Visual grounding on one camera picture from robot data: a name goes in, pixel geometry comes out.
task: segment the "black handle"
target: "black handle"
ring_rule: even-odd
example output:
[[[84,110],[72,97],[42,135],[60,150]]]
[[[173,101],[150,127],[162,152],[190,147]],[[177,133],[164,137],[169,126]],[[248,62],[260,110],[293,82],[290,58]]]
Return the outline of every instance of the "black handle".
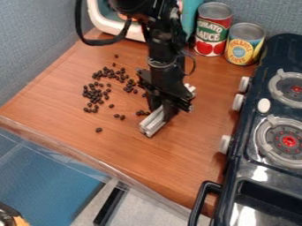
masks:
[[[81,14],[82,14],[82,2],[83,0],[77,0],[76,5],[75,5],[75,26],[76,26],[76,31],[79,36],[79,38],[89,46],[105,46],[105,45],[110,45],[113,43],[116,43],[118,41],[121,41],[127,36],[127,32],[129,30],[129,27],[132,23],[132,19],[130,17],[127,17],[127,20],[125,22],[124,28],[121,30],[121,32],[114,38],[112,39],[103,39],[103,40],[90,40],[86,39],[84,37],[84,34],[82,32],[82,24],[81,24]]]
[[[197,198],[194,203],[193,210],[189,217],[188,226],[196,226],[198,219],[200,218],[200,212],[205,203],[205,199],[209,193],[220,194],[222,192],[222,186],[212,181],[205,181],[201,184],[198,191]]]

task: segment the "pile of coffee beans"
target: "pile of coffee beans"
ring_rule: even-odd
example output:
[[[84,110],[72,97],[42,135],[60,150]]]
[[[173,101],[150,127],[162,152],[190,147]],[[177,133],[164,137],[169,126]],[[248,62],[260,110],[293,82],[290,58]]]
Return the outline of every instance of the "pile of coffee beans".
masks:
[[[112,63],[113,67],[117,67],[117,63]],[[107,66],[104,66],[98,72],[93,73],[92,79],[94,80],[93,83],[89,83],[83,86],[83,96],[89,100],[87,106],[84,107],[84,111],[87,113],[97,113],[100,109],[100,106],[107,102],[110,97],[109,94],[111,93],[112,85],[109,82],[102,81],[104,79],[115,79],[120,83],[125,83],[124,90],[126,93],[134,93],[138,94],[139,90],[137,87],[140,86],[138,81],[134,81],[134,79],[130,79],[130,76],[126,73],[126,69],[124,67],[120,68],[120,70],[110,69]],[[110,103],[108,105],[110,109],[114,109],[115,105]],[[150,112],[139,110],[136,112],[137,116],[148,116]],[[114,114],[114,118],[119,118],[121,121],[126,119],[125,115]],[[95,129],[96,132],[102,132],[102,128],[98,127]]]
[[[144,111],[144,110],[138,110],[135,115],[137,115],[138,117],[141,117],[141,116],[148,116],[150,115],[150,112],[149,111]]]

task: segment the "can label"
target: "can label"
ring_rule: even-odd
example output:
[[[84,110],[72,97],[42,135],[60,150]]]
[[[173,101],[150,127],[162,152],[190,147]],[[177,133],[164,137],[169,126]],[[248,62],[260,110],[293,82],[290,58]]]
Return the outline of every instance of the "can label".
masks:
[[[264,38],[258,41],[245,41],[229,37],[225,57],[233,64],[249,65],[258,61]]]
[[[196,35],[203,41],[219,42],[227,37],[228,30],[214,22],[205,19],[198,19]]]
[[[198,18],[195,50],[207,57],[221,55],[225,50],[229,27],[230,19],[214,21]]]

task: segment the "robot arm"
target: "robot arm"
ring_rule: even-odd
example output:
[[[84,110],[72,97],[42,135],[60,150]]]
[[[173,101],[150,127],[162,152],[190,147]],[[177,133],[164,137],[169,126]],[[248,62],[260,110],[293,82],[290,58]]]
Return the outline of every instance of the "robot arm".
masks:
[[[192,110],[194,89],[190,90],[183,82],[185,55],[182,48],[185,46],[186,33],[181,25],[176,0],[109,0],[112,8],[128,18],[121,33],[111,40],[84,38],[80,29],[81,1],[77,0],[76,5],[76,27],[79,37],[88,45],[108,45],[125,38],[132,18],[141,24],[148,45],[150,71],[138,70],[137,75],[140,77],[140,86],[146,90],[150,110],[160,111],[160,114],[157,111],[151,114],[150,120],[144,120],[147,123],[141,123],[143,133],[150,137],[180,109],[186,112]]]

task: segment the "yellow label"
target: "yellow label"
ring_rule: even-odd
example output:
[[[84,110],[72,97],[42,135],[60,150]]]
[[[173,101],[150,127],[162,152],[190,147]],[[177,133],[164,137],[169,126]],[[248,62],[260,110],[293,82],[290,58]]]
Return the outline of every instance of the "yellow label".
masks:
[[[264,39],[262,39],[261,42],[259,42],[259,44],[256,46],[255,50],[253,51],[253,60],[254,61],[257,61],[259,59],[263,42],[264,42]]]
[[[246,65],[253,61],[253,45],[248,41],[231,40],[225,53],[229,61],[237,65]]]

